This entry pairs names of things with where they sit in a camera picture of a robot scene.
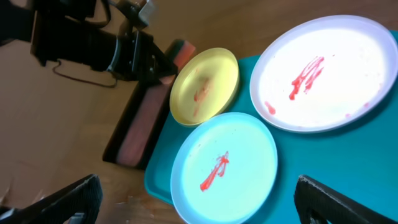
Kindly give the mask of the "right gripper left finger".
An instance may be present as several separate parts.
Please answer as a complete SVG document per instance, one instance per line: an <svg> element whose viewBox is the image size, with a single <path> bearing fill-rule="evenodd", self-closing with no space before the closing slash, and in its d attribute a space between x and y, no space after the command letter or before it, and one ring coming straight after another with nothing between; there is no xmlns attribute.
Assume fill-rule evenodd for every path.
<svg viewBox="0 0 398 224"><path fill-rule="evenodd" d="M102 199L100 179L90 174L26 208L1 206L1 224L95 223Z"/></svg>

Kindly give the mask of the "yellow-green plate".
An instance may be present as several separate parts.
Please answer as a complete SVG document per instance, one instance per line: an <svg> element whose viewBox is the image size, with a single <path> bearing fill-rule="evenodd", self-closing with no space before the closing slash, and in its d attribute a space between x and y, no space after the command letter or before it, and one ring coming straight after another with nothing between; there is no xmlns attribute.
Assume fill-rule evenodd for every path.
<svg viewBox="0 0 398 224"><path fill-rule="evenodd" d="M194 56L170 92L170 112L183 126L196 126L229 107L239 87L239 66L228 49L212 48Z"/></svg>

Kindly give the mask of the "light blue plate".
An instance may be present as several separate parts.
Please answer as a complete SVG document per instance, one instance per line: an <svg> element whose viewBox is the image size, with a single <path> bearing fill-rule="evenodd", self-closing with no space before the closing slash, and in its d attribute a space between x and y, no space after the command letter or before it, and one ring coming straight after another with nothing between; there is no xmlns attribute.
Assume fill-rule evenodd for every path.
<svg viewBox="0 0 398 224"><path fill-rule="evenodd" d="M195 128L172 166L172 203L186 223L244 223L277 176L272 134L259 119L231 112Z"/></svg>

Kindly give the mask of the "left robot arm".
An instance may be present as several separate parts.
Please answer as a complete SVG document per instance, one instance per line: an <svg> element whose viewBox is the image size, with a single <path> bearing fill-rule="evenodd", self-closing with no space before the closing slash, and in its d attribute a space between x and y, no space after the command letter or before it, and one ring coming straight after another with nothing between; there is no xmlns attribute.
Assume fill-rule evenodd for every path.
<svg viewBox="0 0 398 224"><path fill-rule="evenodd" d="M154 83L175 75L177 66L142 31L143 7L131 1L103 1L106 19L90 22L95 1L29 1L19 7L1 1L1 41L21 40L45 66L68 60L118 80Z"/></svg>

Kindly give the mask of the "green and orange sponge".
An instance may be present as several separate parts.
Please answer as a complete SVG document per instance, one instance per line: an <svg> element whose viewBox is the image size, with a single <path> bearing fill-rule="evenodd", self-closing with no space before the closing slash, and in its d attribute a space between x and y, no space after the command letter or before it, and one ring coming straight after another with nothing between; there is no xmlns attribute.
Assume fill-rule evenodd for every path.
<svg viewBox="0 0 398 224"><path fill-rule="evenodd" d="M175 39L169 48L165 51L165 56L172 61L177 67L177 71L171 75L160 78L160 82L164 85L171 84L181 69L194 56L196 47L189 41L183 39Z"/></svg>

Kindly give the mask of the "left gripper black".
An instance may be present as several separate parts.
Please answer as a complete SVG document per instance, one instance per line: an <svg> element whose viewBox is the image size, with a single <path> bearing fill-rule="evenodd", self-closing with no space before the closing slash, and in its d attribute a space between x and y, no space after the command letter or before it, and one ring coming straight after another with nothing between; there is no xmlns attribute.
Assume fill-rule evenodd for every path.
<svg viewBox="0 0 398 224"><path fill-rule="evenodd" d="M157 83L177 73L177 66L154 43L153 36L143 31L119 36L107 71L123 81Z"/></svg>

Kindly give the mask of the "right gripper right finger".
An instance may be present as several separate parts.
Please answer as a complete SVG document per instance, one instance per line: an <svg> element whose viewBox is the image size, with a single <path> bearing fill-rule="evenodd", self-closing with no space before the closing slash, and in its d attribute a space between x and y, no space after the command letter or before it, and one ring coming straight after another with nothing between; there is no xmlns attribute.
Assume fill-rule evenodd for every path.
<svg viewBox="0 0 398 224"><path fill-rule="evenodd" d="M397 224L307 175L298 178L294 204L301 223Z"/></svg>

